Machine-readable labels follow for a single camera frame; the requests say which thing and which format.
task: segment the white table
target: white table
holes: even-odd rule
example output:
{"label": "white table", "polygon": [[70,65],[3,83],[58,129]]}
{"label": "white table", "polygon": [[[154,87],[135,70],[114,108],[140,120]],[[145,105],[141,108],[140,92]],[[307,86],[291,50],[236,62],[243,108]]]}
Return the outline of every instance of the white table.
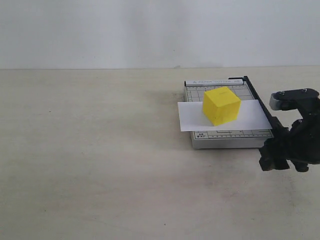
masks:
{"label": "white table", "polygon": [[262,172],[180,132],[184,80],[244,75],[266,104],[320,90],[320,67],[0,70],[0,239],[319,239],[320,166]]}

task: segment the yellow cube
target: yellow cube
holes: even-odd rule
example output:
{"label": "yellow cube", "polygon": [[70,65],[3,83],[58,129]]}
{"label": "yellow cube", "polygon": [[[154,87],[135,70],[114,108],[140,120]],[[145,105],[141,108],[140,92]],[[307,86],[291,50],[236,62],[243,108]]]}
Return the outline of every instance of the yellow cube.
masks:
{"label": "yellow cube", "polygon": [[227,86],[205,91],[202,111],[214,126],[234,121],[238,117],[241,99]]}

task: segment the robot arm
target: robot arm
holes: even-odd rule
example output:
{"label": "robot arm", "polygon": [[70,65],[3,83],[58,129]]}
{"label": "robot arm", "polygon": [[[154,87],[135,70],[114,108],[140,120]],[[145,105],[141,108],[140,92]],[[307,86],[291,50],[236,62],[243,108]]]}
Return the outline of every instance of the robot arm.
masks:
{"label": "robot arm", "polygon": [[298,172],[307,172],[308,165],[320,164],[320,99],[319,92],[306,88],[273,93],[269,105],[275,111],[298,110],[302,119],[291,129],[278,118],[268,116],[273,138],[259,149],[263,171],[289,169],[291,161]]}

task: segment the white paper sheet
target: white paper sheet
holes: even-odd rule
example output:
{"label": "white paper sheet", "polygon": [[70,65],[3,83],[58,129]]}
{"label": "white paper sheet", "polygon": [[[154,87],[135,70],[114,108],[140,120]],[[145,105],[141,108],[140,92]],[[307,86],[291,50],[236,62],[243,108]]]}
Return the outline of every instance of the white paper sheet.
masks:
{"label": "white paper sheet", "polygon": [[271,129],[258,100],[241,101],[237,120],[218,126],[204,115],[202,105],[202,101],[178,102],[181,132]]}

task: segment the white wall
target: white wall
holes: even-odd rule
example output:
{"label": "white wall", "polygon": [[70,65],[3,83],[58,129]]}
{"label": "white wall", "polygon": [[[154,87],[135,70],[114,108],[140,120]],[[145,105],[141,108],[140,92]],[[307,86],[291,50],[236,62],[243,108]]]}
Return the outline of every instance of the white wall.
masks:
{"label": "white wall", "polygon": [[319,0],[0,0],[0,69],[320,65]]}

